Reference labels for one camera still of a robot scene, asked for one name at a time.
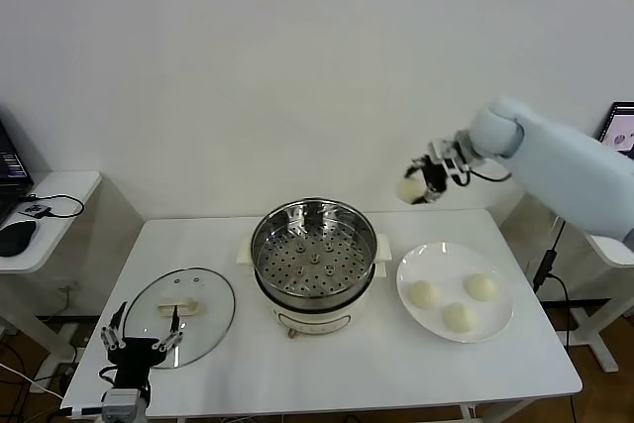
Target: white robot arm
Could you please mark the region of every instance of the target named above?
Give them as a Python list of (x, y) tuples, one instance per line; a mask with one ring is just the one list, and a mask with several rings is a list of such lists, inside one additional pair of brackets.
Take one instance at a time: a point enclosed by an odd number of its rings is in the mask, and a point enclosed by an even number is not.
[[(483, 159), (502, 164), (527, 193), (564, 220), (634, 251), (634, 161), (528, 106), (499, 100), (482, 109), (467, 131), (434, 141), (399, 184), (409, 203), (437, 200), (447, 178), (466, 186)], [(423, 172), (426, 189), (415, 184)]]

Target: table leg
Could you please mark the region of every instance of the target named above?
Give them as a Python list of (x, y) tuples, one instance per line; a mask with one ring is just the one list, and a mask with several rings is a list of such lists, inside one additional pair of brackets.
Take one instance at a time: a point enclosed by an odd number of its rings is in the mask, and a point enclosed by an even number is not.
[[(59, 331), (58, 335), (61, 336), (64, 340), (70, 341), (78, 327), (79, 324), (74, 322), (64, 324), (63, 326), (61, 326), (61, 330)], [(38, 373), (36, 373), (36, 381), (44, 388), (49, 388), (49, 385), (51, 384), (51, 379), (46, 377), (55, 374), (55, 371), (60, 364), (78, 364), (81, 360), (81, 357), (83, 356), (84, 351), (85, 349), (82, 347), (77, 348), (77, 355), (75, 356), (74, 361), (60, 359), (55, 354), (49, 354), (49, 356), (44, 360), (44, 363), (38, 369)], [(30, 392), (44, 393), (41, 388), (35, 385), (31, 385)]]
[(590, 334), (598, 334), (632, 306), (634, 306), (632, 295), (610, 299), (590, 317), (586, 315), (582, 322), (578, 321), (579, 326), (575, 329), (575, 334), (581, 340)]
[(481, 418), (482, 422), (499, 423), (500, 421), (504, 421), (506, 418), (513, 416), (522, 408), (530, 405), (533, 401), (535, 401), (535, 399), (530, 398), (526, 400), (503, 401), (500, 403), (495, 403), (484, 412)]
[[(587, 314), (585, 314), (585, 311), (583, 311), (583, 309), (571, 309), (571, 314), (575, 318), (575, 321), (577, 321), (577, 323), (579, 324), (579, 326), (570, 333), (571, 347), (589, 346), (590, 350), (594, 354), (594, 357), (601, 365), (603, 371), (608, 373), (618, 371), (618, 364), (616, 363), (616, 360), (614, 359), (612, 354), (610, 354), (610, 351), (603, 342), (603, 339), (601, 339), (601, 335), (599, 334), (599, 332), (608, 324), (612, 323), (614, 319), (621, 315), (621, 313), (617, 313), (617, 311), (610, 311), (610, 309), (608, 308), (606, 312), (601, 313), (602, 315), (599, 315), (598, 319), (592, 318), (596, 316), (596, 314), (598, 314), (599, 312), (603, 311), (606, 307), (612, 307), (610, 306), (610, 304), (612, 304), (612, 301), (615, 300), (618, 301), (619, 299), (612, 299), (590, 317), (587, 317)], [(632, 301), (631, 298), (627, 300), (627, 304), (623, 302), (616, 303), (616, 305), (618, 306), (617, 309), (621, 309), (625, 305), (627, 305), (626, 308), (629, 308), (632, 304), (634, 304), (634, 302), (629, 302)], [(566, 331), (558, 331), (557, 336), (559, 337), (560, 341), (562, 341), (562, 344), (565, 345)]]
[(16, 296), (2, 286), (0, 290), (0, 317), (24, 332), (52, 354), (64, 360), (72, 360), (74, 348), (49, 326), (25, 310)]

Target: cable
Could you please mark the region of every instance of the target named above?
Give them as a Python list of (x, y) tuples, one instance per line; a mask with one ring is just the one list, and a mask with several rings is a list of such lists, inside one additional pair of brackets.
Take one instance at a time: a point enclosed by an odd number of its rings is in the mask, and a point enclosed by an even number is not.
[[(7, 350), (11, 351), (11, 353), (16, 356), (16, 359), (18, 359), (18, 362), (20, 362), (20, 366), (22, 368), (22, 372), (26, 373), (26, 367), (24, 364), (24, 361), (22, 360), (22, 357), (20, 357), (20, 354), (18, 354), (18, 352), (11, 347), (9, 344), (0, 341), (0, 345), (4, 346)], [(22, 385), (23, 383), (21, 381), (8, 381), (8, 380), (0, 380), (0, 383), (6, 383), (7, 385)]]
[(117, 366), (104, 367), (102, 370), (99, 371), (99, 378), (101, 378), (102, 380), (107, 381), (111, 385), (114, 385), (115, 384), (115, 380), (113, 380), (108, 375), (106, 375), (106, 372), (112, 371), (112, 370), (116, 370), (116, 369), (117, 369)]
[(24, 375), (23, 373), (18, 372), (17, 370), (13, 370), (10, 367), (5, 366), (4, 364), (0, 363), (0, 367), (2, 367), (3, 369), (6, 369), (8, 371), (11, 371), (12, 373), (14, 373), (15, 375), (19, 375), (20, 377), (22, 377), (24, 380), (32, 383), (33, 385), (35, 385), (37, 388), (39, 388), (40, 390), (45, 391), (46, 393), (49, 393), (53, 396), (56, 396), (57, 398), (59, 398), (60, 400), (63, 400), (63, 397), (61, 395), (59, 395), (58, 393), (55, 393), (54, 391), (50, 391), (48, 388), (44, 388), (43, 386), (41, 386), (39, 383), (37, 383), (36, 381), (31, 380), (30, 378), (28, 378), (26, 375)]
[(559, 243), (560, 238), (562, 238), (562, 233), (564, 232), (564, 228), (566, 228), (566, 221), (562, 222), (562, 226), (559, 229), (559, 233), (557, 234), (557, 238), (555, 239), (555, 243), (553, 246), (546, 250), (544, 253), (544, 257), (542, 261), (539, 263), (539, 267), (537, 268), (537, 272), (535, 276), (533, 276), (533, 291), (537, 292), (537, 290), (544, 284), (544, 281), (548, 277), (548, 274), (551, 272), (553, 268), (553, 263), (557, 258), (557, 244)]
[(451, 175), (452, 180), (454, 181), (454, 183), (456, 185), (458, 185), (459, 187), (466, 187), (467, 185), (469, 185), (470, 183), (472, 183), (472, 175), (470, 174), (470, 172), (467, 170), (465, 171), (465, 181), (464, 182), (460, 182), (458, 180), (458, 177), (456, 175)]
[(61, 291), (66, 293), (66, 302), (64, 302), (64, 304), (61, 307), (61, 309), (59, 309), (58, 311), (54, 312), (49, 317), (43, 319), (42, 322), (44, 322), (44, 323), (49, 322), (53, 317), (56, 317), (59, 314), (61, 314), (62, 312), (66, 311), (68, 309), (68, 307), (70, 306), (70, 288), (69, 287), (65, 287)]
[[(548, 230), (547, 238), (549, 239), (549, 241), (550, 241), (551, 236), (553, 235), (553, 230), (555, 230), (555, 227), (557, 226), (557, 222), (559, 222), (559, 220), (560, 220), (560, 217), (559, 217), (559, 216), (555, 217), (555, 220), (553, 220), (553, 224), (551, 225), (551, 228)], [(529, 271), (529, 269), (530, 269), (530, 267), (531, 267), (531, 262), (533, 261), (533, 259), (534, 259), (534, 258), (535, 258), (535, 256), (537, 255), (537, 253), (538, 253), (538, 252), (533, 253), (533, 255), (531, 256), (531, 258), (529, 258), (529, 259), (526, 261), (526, 266), (525, 266), (525, 267), (524, 267), (524, 269), (523, 269), (524, 274), (528, 274), (528, 271)]]
[[(562, 286), (562, 289), (564, 290), (564, 296), (566, 297), (566, 310), (567, 310), (566, 312), (566, 354), (568, 354), (568, 357), (570, 357), (571, 356), (571, 300), (568, 297), (568, 289), (566, 288), (566, 284), (558, 276), (555, 276), (554, 274), (549, 272), (546, 275), (546, 277), (551, 277), (552, 279), (555, 279)], [(570, 396), (570, 399), (571, 399), (571, 411), (573, 413), (573, 421), (577, 423), (577, 412), (575, 411), (575, 401), (573, 400), (572, 395)]]
[(486, 175), (482, 175), (481, 173), (476, 172), (473, 169), (471, 170), (471, 173), (475, 175), (476, 177), (481, 178), (482, 180), (486, 180), (487, 182), (505, 182), (506, 180), (511, 178), (511, 176), (513, 175), (512, 173), (508, 172), (506, 175), (500, 178), (487, 177)]
[(73, 202), (77, 202), (79, 204), (79, 211), (75, 212), (75, 213), (71, 213), (69, 215), (56, 215), (51, 211), (46, 212), (43, 216), (45, 217), (54, 217), (54, 218), (73, 218), (76, 217), (78, 215), (81, 215), (83, 213), (83, 211), (85, 210), (85, 205), (84, 203), (79, 200), (78, 198), (75, 197), (71, 197), (70, 195), (65, 195), (63, 193), (59, 193), (57, 195), (47, 195), (46, 197), (38, 197), (36, 194), (30, 194), (27, 195), (26, 197), (22, 197), (21, 198), (21, 202), (39, 202), (41, 200), (53, 200), (55, 198), (66, 198), (68, 200), (72, 200)]
[[(6, 349), (8, 349), (10, 352), (13, 353), (13, 355), (16, 357), (16, 359), (18, 359), (18, 362), (20, 363), (22, 372), (26, 373), (25, 363), (22, 357), (20, 356), (20, 354), (18, 354), (18, 352), (9, 344), (5, 342), (0, 342), (0, 344), (2, 344)], [(16, 414), (15, 411), (16, 411), (16, 408), (18, 407), (18, 403), (20, 403), (20, 400), (22, 399), (22, 391), (24, 390), (24, 382), (23, 381), (6, 381), (6, 380), (0, 380), (0, 382), (10, 384), (10, 385), (20, 385), (20, 389), (18, 390), (18, 396), (13, 402), (13, 405), (11, 406), (11, 411), (7, 415), (3, 415), (4, 418), (7, 418), (7, 423), (11, 421), (11, 418), (17, 418), (19, 423), (22, 418), (20, 414), (19, 413)]]
[(566, 220), (564, 220), (564, 222), (562, 223), (562, 226), (559, 229), (559, 233), (557, 234), (557, 238), (555, 239), (555, 243), (553, 243), (551, 250), (554, 250), (557, 247), (557, 244), (559, 243), (559, 239), (562, 238), (562, 233), (564, 232), (564, 228), (566, 228)]

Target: white table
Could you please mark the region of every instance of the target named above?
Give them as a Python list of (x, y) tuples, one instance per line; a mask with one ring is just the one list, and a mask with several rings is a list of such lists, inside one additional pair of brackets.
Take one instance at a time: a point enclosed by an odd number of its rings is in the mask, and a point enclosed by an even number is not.
[[(96, 329), (125, 300), (162, 274), (204, 266), (236, 293), (236, 316), (216, 349), (178, 370), (153, 370), (149, 417), (284, 414), (477, 404), (499, 401), (497, 422), (535, 398), (581, 390), (581, 380), (490, 215), (484, 210), (370, 213), (389, 237), (394, 262), (370, 287), (367, 307), (345, 330), (290, 340), (276, 324), (251, 273), (236, 264), (258, 218), (146, 223)], [(431, 241), (465, 244), (489, 256), (508, 280), (514, 316), (497, 338), (443, 340), (420, 327), (398, 299), (395, 270), (406, 252)], [(62, 406), (93, 406), (108, 388), (95, 332)]]
[[(634, 253), (621, 242), (593, 235), (585, 235), (585, 238), (608, 266), (621, 269), (634, 268)], [(571, 309), (571, 314), (579, 326), (570, 333), (570, 345), (589, 346), (603, 371), (618, 371), (618, 364), (601, 339), (600, 332), (632, 306), (634, 306), (634, 293), (625, 292), (623, 295), (610, 299), (590, 317), (581, 308)], [(566, 341), (566, 332), (559, 332), (558, 335), (562, 342)]]
[[(85, 203), (100, 181), (101, 174), (96, 171), (49, 172), (40, 177), (36, 176), (36, 185), (31, 193), (41, 197), (65, 194)], [(67, 199), (47, 200), (43, 203), (50, 206), (54, 213), (60, 215), (74, 213), (79, 208), (77, 203)], [(25, 220), (33, 219), (14, 212), (2, 224), (2, 227)], [(25, 274), (40, 269), (45, 265), (73, 221), (74, 218), (53, 217), (38, 220), (38, 228), (31, 243), (29, 243), (29, 247), (15, 257), (0, 258), (0, 274)], [(74, 348), (68, 343), (68, 340), (77, 325), (66, 324), (60, 333), (56, 334), (49, 326), (27, 311), (23, 302), (24, 297), (17, 296), (8, 286), (3, 285), (0, 289), (0, 317), (51, 352), (51, 355), (40, 367), (37, 375), (39, 378), (52, 374), (60, 363), (72, 362)], [(47, 380), (41, 382), (44, 386), (48, 383)]]

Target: black mouse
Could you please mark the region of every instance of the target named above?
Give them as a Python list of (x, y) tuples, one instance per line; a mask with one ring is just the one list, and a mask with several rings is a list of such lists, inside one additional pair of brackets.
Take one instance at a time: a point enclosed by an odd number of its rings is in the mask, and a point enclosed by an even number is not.
[(31, 243), (36, 226), (36, 222), (28, 220), (12, 223), (0, 230), (0, 257), (14, 257), (23, 252)]

